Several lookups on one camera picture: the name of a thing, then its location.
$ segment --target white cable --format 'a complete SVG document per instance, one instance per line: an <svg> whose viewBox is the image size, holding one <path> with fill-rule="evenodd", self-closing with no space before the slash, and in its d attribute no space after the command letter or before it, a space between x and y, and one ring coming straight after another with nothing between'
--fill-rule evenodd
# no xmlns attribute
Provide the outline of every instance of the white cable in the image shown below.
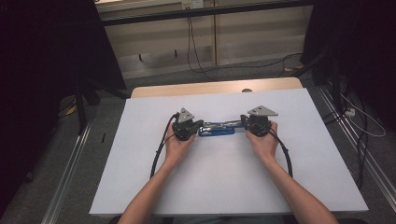
<svg viewBox="0 0 396 224"><path fill-rule="evenodd" d="M373 137L383 137L383 136L385 136L385 134L387 134L387 131L385 131L384 127L382 127L382 125L380 125L375 119L373 119L372 117L370 117L370 115L368 115L368 114L364 113L363 111L361 111L357 106L355 106L355 105L353 105L352 103L350 103L350 101L348 101L348 99L347 99L343 94L341 94L341 96L342 96L350 105L352 105L352 106L355 107L357 110L359 110L362 114L364 114L365 116L367 116L368 118L370 118L372 121L374 121L374 122L376 123L376 125L378 125L378 127L380 127L384 133L382 133L382 134L369 133L369 132L363 130L363 128L361 128L358 124L356 124L356 123L352 120L352 118L349 116L349 120L350 120L350 122L351 122L353 125L355 125L355 126L356 126L358 129L360 129L362 132L368 133L368 134L370 134L370 135L373 136Z"/></svg>

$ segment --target person's right hand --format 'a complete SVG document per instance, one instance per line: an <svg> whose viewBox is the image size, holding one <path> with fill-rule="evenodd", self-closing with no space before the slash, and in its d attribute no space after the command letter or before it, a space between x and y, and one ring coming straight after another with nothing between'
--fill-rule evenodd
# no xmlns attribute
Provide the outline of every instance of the person's right hand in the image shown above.
<svg viewBox="0 0 396 224"><path fill-rule="evenodd" d="M272 130L270 132L276 134L277 123L271 121L271 128ZM275 154L278 142L271 134L268 133L264 137L258 137L250 131L247 131L246 135L253 146L254 153L263 163L276 161Z"/></svg>

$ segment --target gray carpet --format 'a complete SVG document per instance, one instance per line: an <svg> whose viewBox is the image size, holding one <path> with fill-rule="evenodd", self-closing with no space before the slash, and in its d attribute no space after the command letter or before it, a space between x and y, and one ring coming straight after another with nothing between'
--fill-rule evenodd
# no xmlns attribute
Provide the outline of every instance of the gray carpet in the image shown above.
<svg viewBox="0 0 396 224"><path fill-rule="evenodd" d="M297 65L298 56L285 61L287 67ZM240 65L261 65L267 62L243 63ZM208 72L207 75L216 80L235 80L277 77L281 74L282 63L260 68L228 68ZM192 71L177 72L173 74L160 75L157 77L143 77L127 80L128 92L130 93L138 86L153 86L177 83L193 83L211 81L202 74ZM320 115L330 112L314 87L310 75L301 77L303 85L308 88L311 97L317 106ZM70 189L67 192L63 207L57 219L57 223L107 223L108 219L93 217L88 214L97 185L100 181L106 158L111 149L112 141L120 122L120 115L124 107L124 101L115 99L105 92L100 92L102 101L99 106L87 106L88 110L96 110L92 123L91 132L79 159ZM342 132L339 125L334 122L329 124L328 130L337 145L352 176L357 178L358 164L357 153ZM48 208L50 198L60 180L71 150L77 139L78 118L77 114L59 120L58 129L52 137L46 152L34 171L34 181L23 184L9 205L6 213L0 221L5 223L40 223ZM395 183L396 158L395 132L389 131L385 138L370 138L369 148L380 163L384 171ZM370 211L357 214L336 214L338 217L358 217L368 223L390 224L396 220L396 214L391 209L382 192L365 171L364 183L361 194L367 202Z"/></svg>

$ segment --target hand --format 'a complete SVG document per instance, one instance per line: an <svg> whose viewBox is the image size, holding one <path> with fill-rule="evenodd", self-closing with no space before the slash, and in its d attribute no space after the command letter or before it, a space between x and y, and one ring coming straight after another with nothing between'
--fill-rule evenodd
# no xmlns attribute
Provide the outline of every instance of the hand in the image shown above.
<svg viewBox="0 0 396 224"><path fill-rule="evenodd" d="M166 133L166 157L165 162L169 162L173 166L177 166L187 155L189 146L195 140L195 135L192 135L187 141L179 141L175 137L172 129L173 123L169 126Z"/></svg>
<svg viewBox="0 0 396 224"><path fill-rule="evenodd" d="M271 121L271 128L272 130L270 132L276 134L277 123ZM253 146L254 153L263 163L276 161L275 154L278 142L271 134L268 133L264 137L258 137L250 131L247 131L246 135Z"/></svg>

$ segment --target white board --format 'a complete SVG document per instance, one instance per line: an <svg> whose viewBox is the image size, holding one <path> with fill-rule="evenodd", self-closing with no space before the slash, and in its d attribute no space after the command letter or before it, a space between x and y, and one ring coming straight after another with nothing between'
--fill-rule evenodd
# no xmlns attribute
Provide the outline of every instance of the white board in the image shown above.
<svg viewBox="0 0 396 224"><path fill-rule="evenodd" d="M149 180L166 122L181 107L196 119L239 119L264 105L279 114L278 136L290 150L294 178L331 211L365 204L306 89L127 100L90 214L121 214ZM165 149L158 160L163 163ZM280 147L277 160L287 170ZM255 157L244 133L197 137L164 188L154 214L270 215L290 208Z"/></svg>

